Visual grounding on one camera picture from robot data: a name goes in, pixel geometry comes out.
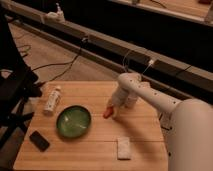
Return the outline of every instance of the black phone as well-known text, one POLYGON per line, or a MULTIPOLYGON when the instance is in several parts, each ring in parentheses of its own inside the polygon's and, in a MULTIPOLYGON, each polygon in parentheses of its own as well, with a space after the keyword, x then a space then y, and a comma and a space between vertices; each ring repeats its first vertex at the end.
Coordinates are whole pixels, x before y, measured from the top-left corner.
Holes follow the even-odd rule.
POLYGON ((38 131, 30 135, 30 141, 42 152, 50 146, 50 143, 38 131))

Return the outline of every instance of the black chair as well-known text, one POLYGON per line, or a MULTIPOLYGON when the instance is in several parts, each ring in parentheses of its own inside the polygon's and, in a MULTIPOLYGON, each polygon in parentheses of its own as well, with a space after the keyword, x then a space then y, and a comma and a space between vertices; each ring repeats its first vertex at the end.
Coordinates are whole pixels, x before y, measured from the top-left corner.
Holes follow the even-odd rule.
POLYGON ((17 127, 26 133, 24 122, 33 113, 22 115, 24 105, 29 97, 42 94, 40 84, 36 83, 38 77, 22 59, 3 12, 0 4, 0 128, 7 127, 0 139, 0 149, 17 127), (8 77, 2 75, 4 69, 11 71, 8 77))

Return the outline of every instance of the white bottle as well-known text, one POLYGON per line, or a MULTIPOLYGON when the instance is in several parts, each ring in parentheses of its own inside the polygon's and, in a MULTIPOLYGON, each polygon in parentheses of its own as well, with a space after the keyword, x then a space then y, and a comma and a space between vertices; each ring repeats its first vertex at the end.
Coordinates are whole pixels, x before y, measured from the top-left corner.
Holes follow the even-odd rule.
POLYGON ((56 86, 50 93, 49 98, 44 106, 43 113, 45 115, 52 115, 61 97, 61 87, 56 86))
POLYGON ((59 22, 65 22, 64 12, 61 10, 59 3, 56 3, 59 22))

